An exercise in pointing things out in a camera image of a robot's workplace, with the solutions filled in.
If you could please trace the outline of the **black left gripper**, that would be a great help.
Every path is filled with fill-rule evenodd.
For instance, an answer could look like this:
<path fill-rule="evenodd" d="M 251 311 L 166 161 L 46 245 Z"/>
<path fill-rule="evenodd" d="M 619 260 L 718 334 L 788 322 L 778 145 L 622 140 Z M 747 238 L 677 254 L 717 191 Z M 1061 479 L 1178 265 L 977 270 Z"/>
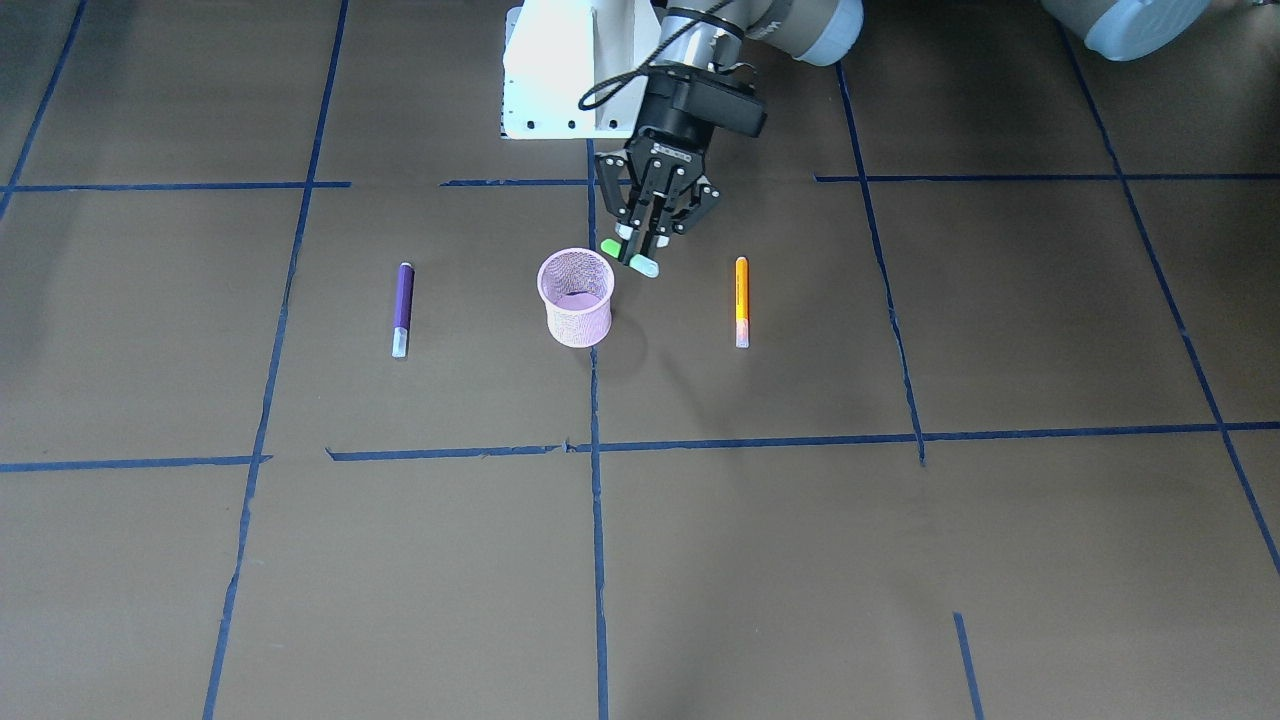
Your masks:
<path fill-rule="evenodd" d="M 614 218 L 613 238 L 635 252 L 655 259 L 672 237 L 690 232 L 719 202 L 722 192 L 699 178 L 676 196 L 645 191 L 655 159 L 685 164 L 687 178 L 705 168 L 707 151 L 717 128 L 755 138 L 765 123 L 765 104 L 755 86 L 695 67 L 650 67 L 632 137 L 626 152 L 598 154 L 598 188 Z M 652 228 L 648 220 L 652 201 Z"/>

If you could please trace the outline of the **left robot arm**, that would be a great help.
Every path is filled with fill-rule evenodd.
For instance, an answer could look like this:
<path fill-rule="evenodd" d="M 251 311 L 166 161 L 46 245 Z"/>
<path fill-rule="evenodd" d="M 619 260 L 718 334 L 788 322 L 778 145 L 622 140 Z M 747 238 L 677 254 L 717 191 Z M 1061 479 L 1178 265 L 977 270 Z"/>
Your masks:
<path fill-rule="evenodd" d="M 746 41 L 829 67 L 850 51 L 863 22 L 859 1 L 668 1 L 654 50 L 579 100 L 594 110 L 630 85 L 644 85 L 623 147 L 595 156 L 599 190 L 616 220 L 614 238 L 600 251 L 654 277 L 655 251 L 718 202 L 721 191 L 705 169 L 714 132 L 755 138 L 765 124 L 764 101 L 739 77 Z"/>

